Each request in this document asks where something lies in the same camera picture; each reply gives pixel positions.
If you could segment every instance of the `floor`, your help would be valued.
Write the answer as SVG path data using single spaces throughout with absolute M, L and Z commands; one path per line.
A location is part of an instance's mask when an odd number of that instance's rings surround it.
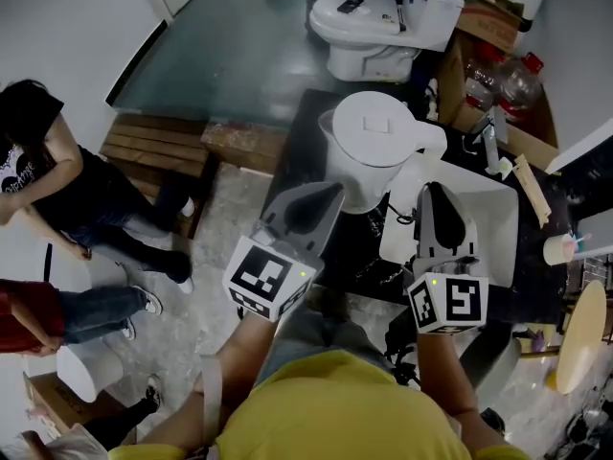
M 143 395 L 149 373 L 157 374 L 165 386 L 165 405 L 139 427 L 146 434 L 176 409 L 187 395 L 198 373 L 198 356 L 215 352 L 238 323 L 236 308 L 221 287 L 224 267 L 238 237 L 248 234 L 259 217 L 270 179 L 223 164 L 216 179 L 213 198 L 191 244 L 195 292 L 186 296 L 166 277 L 134 274 L 132 279 L 154 291 L 165 312 L 156 317 L 142 313 L 134 317 L 137 337 L 127 342 L 116 333 L 107 342 L 125 363 L 126 376 L 110 388 L 125 404 Z M 172 240 L 157 243 L 172 245 Z M 403 307 L 353 295 L 352 320 L 362 325 L 381 350 L 387 326 Z M 474 334 L 457 337 L 461 352 Z M 521 360 L 507 387 L 492 407 L 505 419 L 508 439 L 532 458 L 541 458 L 556 442 L 568 421 L 585 404 L 593 402 L 606 377 L 613 371 L 613 347 L 602 345 L 601 355 L 580 388 L 561 396 L 544 387 L 553 359 Z
M 113 106 L 189 120 L 287 127 L 306 88 L 344 95 L 373 89 L 328 72 L 329 45 L 308 35 L 306 16 L 306 0 L 192 0 Z

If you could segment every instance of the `black table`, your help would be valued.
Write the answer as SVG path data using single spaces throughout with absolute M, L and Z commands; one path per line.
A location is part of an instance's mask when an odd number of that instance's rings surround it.
M 328 142 L 317 124 L 318 117 L 336 107 L 342 97 L 329 92 L 307 90 L 285 142 L 279 165 L 268 191 L 264 209 L 278 194 L 307 182 L 324 180 Z M 411 108 L 416 118 L 420 111 Z M 462 134 L 446 129 L 447 152 L 443 160 L 469 171 L 485 174 L 485 149 L 478 155 L 464 152 Z M 510 288 L 490 285 L 488 320 L 505 322 L 556 323 L 560 300 L 566 289 L 564 264 L 549 267 L 542 247 L 548 237 L 570 229 L 570 217 L 563 186 L 553 176 L 535 170 L 552 215 L 541 230 L 536 214 L 514 174 L 504 182 L 518 192 L 519 223 L 517 255 Z M 386 214 L 386 198 L 365 215 L 341 213 L 329 239 L 323 259 L 326 269 L 317 283 L 329 288 L 407 305 L 402 296 L 399 264 L 378 256 Z

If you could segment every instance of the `sink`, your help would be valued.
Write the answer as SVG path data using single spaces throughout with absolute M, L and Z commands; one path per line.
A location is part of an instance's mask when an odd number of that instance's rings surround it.
M 471 274 L 487 276 L 491 285 L 509 288 L 513 281 L 519 206 L 515 189 L 484 175 L 467 171 L 442 160 L 414 153 L 391 184 L 390 203 L 408 214 L 417 207 L 426 182 L 437 181 L 464 204 L 477 225 L 478 257 Z M 415 223 L 402 225 L 387 210 L 379 255 L 386 261 L 404 264 L 417 253 L 413 239 Z

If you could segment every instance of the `black hair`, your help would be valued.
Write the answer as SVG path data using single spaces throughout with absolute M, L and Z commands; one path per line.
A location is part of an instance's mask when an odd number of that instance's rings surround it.
M 21 147 L 35 166 L 47 169 L 54 165 L 44 144 L 47 131 L 33 123 L 36 104 L 49 97 L 47 87 L 36 80 L 12 82 L 0 92 L 0 138 Z

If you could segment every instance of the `red shirt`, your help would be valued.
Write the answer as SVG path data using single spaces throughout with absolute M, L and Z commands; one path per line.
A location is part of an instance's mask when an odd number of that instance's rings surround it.
M 0 353 L 37 351 L 41 346 L 40 341 L 12 316 L 9 292 L 28 307 L 49 336 L 64 336 L 64 314 L 53 286 L 0 279 Z

